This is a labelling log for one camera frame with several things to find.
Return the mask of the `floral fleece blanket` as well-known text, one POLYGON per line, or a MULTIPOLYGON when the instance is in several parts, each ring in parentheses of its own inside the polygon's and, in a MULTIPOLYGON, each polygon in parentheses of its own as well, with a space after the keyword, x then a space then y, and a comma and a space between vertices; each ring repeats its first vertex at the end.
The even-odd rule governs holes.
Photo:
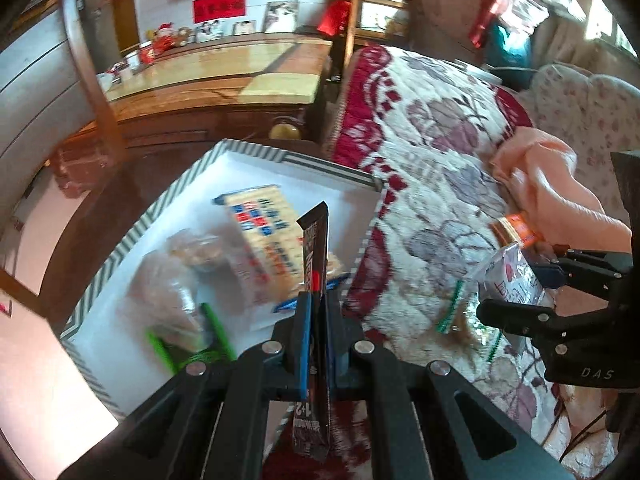
POLYGON ((399 359, 448 362, 578 479, 612 462, 600 394, 544 379, 535 348, 502 337, 491 363, 436 332, 454 285, 498 246, 514 209, 491 175, 498 146, 529 122, 514 94, 414 52, 370 46, 346 68, 326 154, 388 190, 344 311, 399 359))

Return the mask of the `clear bag of nuts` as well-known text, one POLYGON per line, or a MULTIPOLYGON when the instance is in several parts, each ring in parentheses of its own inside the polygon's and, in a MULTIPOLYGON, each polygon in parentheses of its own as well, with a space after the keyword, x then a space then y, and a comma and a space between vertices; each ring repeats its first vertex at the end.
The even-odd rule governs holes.
POLYGON ((148 252, 128 289, 132 315, 144 328, 155 325, 196 331, 200 289, 227 262, 218 236, 191 229, 168 237, 148 252))

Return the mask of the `red santa figurine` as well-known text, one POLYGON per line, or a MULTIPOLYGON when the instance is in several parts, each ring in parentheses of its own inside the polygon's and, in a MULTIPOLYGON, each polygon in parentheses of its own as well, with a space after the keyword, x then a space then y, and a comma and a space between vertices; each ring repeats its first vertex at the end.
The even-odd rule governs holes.
POLYGON ((149 29, 145 35, 151 43, 154 58, 175 47, 175 29, 171 22, 160 24, 155 30, 149 29))

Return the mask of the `blue cracker pack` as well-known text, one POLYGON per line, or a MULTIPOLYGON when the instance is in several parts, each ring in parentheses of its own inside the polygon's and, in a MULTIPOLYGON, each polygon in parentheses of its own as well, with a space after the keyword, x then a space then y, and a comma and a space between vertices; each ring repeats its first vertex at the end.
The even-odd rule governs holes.
POLYGON ((251 304, 269 304, 276 313, 293 310, 300 292, 346 280, 343 263, 328 248, 326 203, 298 214, 277 185, 266 185, 221 194, 214 204, 239 233, 240 246, 228 256, 251 304))

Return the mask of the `orange cracker packet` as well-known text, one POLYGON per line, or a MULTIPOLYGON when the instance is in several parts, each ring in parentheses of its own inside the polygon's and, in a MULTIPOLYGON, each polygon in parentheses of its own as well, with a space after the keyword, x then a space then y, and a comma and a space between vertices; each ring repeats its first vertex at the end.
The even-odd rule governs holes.
POLYGON ((507 214, 491 222, 491 231, 501 247, 517 244, 521 249, 534 247, 544 238, 527 223, 524 214, 507 214))

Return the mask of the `wooden glass-top table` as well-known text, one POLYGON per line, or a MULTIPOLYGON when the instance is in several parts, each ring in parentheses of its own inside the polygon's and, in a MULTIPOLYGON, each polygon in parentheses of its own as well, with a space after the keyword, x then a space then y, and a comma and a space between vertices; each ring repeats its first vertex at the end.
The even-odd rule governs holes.
POLYGON ((132 152, 265 139, 280 124, 314 141, 331 47, 314 36, 257 34, 180 48, 115 84, 106 99, 132 152))

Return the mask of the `dark green snack packet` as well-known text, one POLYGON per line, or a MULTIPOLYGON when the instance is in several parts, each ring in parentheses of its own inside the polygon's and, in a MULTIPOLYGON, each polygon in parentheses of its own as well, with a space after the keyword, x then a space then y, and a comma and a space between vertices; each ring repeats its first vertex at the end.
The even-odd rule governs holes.
POLYGON ((198 306, 196 331, 155 325, 145 330, 145 337, 156 356, 171 374, 177 374, 188 364, 232 362, 236 352, 232 348, 224 324, 210 304, 198 306))

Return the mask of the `black chocolate wafer bar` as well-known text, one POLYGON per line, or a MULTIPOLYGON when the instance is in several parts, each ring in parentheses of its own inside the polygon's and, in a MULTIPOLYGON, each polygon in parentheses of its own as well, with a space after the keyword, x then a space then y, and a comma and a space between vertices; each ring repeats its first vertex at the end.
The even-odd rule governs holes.
POLYGON ((326 386, 326 348, 322 326, 323 298, 328 266, 328 220, 325 202, 303 214, 298 225, 303 230, 305 292, 309 296, 310 324, 306 400, 294 416, 294 448, 303 456, 323 463, 330 450, 329 393, 326 386))

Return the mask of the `white chevron-trimmed box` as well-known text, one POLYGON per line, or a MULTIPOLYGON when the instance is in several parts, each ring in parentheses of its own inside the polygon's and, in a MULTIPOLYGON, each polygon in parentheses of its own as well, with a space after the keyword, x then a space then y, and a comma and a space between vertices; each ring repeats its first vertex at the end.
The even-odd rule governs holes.
POLYGON ((328 281, 345 288, 384 196, 381 180, 314 156, 224 140, 134 218, 61 341, 123 419, 207 347, 237 356, 291 316, 303 288, 297 220, 329 208, 328 281))

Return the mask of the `floral sofa cushion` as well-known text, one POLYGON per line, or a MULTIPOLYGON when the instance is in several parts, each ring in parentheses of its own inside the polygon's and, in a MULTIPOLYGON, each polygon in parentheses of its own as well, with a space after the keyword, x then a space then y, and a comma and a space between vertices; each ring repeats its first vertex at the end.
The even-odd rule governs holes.
POLYGON ((535 127, 576 153, 576 180, 597 196, 609 216, 629 224, 611 154, 639 147, 639 90, 613 76, 550 64, 515 97, 535 127))

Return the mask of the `white pink snack packet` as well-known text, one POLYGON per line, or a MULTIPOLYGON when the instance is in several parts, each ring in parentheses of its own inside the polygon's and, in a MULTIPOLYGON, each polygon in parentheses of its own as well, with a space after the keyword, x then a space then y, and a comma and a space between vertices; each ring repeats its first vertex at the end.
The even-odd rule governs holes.
POLYGON ((503 246, 472 267, 463 278, 477 284, 478 298, 554 308, 554 297, 536 278, 516 243, 503 246))

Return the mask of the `red wall sign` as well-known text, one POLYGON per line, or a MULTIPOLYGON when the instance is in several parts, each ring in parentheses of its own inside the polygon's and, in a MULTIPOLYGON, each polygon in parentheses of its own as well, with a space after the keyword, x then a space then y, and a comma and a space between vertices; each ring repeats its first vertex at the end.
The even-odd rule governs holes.
POLYGON ((244 16, 246 0, 194 0, 192 8, 194 23, 201 24, 244 16))

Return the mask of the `green round biscuit packet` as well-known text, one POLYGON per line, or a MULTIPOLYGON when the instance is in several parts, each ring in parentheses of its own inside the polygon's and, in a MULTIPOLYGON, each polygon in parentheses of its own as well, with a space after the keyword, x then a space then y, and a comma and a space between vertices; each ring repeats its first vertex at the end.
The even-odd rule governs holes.
POLYGON ((491 363, 502 335, 498 328, 480 322, 477 316, 479 304, 477 282, 457 280, 446 312, 436 324, 436 332, 456 336, 486 363, 491 363))

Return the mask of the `framed photo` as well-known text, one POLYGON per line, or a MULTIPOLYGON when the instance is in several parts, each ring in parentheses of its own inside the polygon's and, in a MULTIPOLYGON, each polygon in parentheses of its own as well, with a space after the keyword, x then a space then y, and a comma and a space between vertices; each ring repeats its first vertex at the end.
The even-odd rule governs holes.
POLYGON ((262 31, 266 34, 295 32, 299 11, 298 1, 271 1, 267 3, 262 31))

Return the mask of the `teal bag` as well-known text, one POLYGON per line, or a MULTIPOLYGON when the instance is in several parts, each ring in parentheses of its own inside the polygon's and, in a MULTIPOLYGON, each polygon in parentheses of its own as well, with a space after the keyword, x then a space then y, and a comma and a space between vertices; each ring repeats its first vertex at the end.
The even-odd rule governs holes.
POLYGON ((529 34, 509 30, 494 21, 486 36, 485 63, 503 86, 516 91, 528 89, 535 73, 529 34))

